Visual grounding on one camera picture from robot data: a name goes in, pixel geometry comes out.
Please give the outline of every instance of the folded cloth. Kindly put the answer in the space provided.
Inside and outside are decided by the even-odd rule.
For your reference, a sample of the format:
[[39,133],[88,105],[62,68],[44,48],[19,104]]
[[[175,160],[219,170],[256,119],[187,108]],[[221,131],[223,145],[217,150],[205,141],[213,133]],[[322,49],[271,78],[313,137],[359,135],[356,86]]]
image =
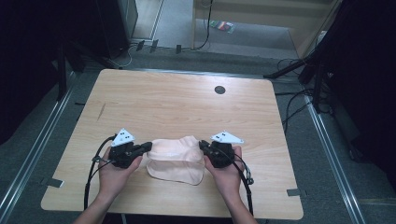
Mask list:
[[204,177],[204,153],[194,136],[152,141],[148,173],[159,179],[198,185]]

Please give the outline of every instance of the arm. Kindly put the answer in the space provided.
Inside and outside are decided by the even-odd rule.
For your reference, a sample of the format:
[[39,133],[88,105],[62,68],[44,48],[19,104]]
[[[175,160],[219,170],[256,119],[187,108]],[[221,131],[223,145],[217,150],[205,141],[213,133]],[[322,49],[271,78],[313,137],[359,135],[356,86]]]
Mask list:
[[[241,147],[233,147],[233,149],[235,154],[242,158]],[[241,170],[244,169],[242,162],[236,161],[236,164]],[[248,209],[242,202],[239,194],[241,177],[239,176],[236,168],[233,165],[222,169],[214,168],[207,156],[205,156],[205,167],[213,175],[216,187],[227,205],[228,210],[230,210],[233,223],[257,223],[256,219],[254,219],[253,215],[249,213]]]
[[[108,159],[110,147],[103,159]],[[99,193],[88,208],[75,220],[75,224],[102,223],[110,205],[125,187],[129,176],[139,167],[143,157],[137,157],[127,169],[108,164],[99,170],[100,189]],[[98,167],[105,165],[100,161]]]

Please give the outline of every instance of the forearm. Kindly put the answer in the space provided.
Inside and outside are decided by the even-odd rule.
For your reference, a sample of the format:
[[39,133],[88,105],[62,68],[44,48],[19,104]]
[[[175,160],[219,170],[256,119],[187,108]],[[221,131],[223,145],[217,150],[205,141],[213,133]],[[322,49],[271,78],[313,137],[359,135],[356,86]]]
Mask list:
[[242,202],[239,194],[234,196],[223,195],[224,202],[226,203],[234,224],[250,224],[257,223],[253,215],[250,214],[248,209]]
[[102,223],[108,208],[113,203],[113,198],[103,197],[98,194],[95,200],[76,219],[74,224],[97,224]]

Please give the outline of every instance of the scratch on table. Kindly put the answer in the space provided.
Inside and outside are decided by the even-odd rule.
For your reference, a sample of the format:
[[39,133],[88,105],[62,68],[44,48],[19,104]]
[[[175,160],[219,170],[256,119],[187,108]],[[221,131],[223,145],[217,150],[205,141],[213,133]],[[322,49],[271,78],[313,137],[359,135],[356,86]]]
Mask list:
[[106,106],[106,103],[104,103],[104,104],[102,105],[102,109],[100,110],[99,117],[98,117],[98,119],[97,119],[96,121],[98,121],[99,118],[102,116],[103,111],[105,110],[105,106]]

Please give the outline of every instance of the metal track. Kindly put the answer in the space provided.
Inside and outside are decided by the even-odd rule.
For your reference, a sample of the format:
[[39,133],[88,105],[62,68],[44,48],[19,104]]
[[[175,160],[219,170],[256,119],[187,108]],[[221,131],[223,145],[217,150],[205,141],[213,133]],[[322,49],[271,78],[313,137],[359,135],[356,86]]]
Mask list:
[[64,97],[55,104],[52,112],[49,115],[46,123],[41,129],[40,134],[38,135],[35,143],[30,149],[29,154],[26,157],[21,169],[18,171],[18,174],[9,185],[7,192],[0,204],[0,223],[7,223],[9,216],[11,215],[12,210],[14,209],[15,204],[21,196],[21,193],[26,186],[27,181],[29,180],[30,175],[35,169],[35,165],[37,164],[40,156],[46,146],[58,120],[59,117],[64,112],[64,108],[70,98],[72,90],[77,82],[78,75],[74,72],[71,73],[69,77],[69,85],[70,88],[65,93]]
[[[305,96],[305,101],[309,103],[311,100],[308,96]],[[347,180],[347,176],[344,173],[344,169],[338,160],[337,154],[332,146],[332,140],[328,135],[323,120],[319,114],[315,111],[315,108],[310,104],[308,106],[311,118],[314,121],[315,127],[318,131],[318,136],[323,145],[324,151],[326,153],[329,164],[332,168],[332,173],[334,174],[335,180],[338,184],[338,188],[341,191],[341,195],[346,204],[346,210],[348,211],[350,218],[354,224],[364,224],[366,223],[359,203],[353,193],[352,187],[350,187]]]

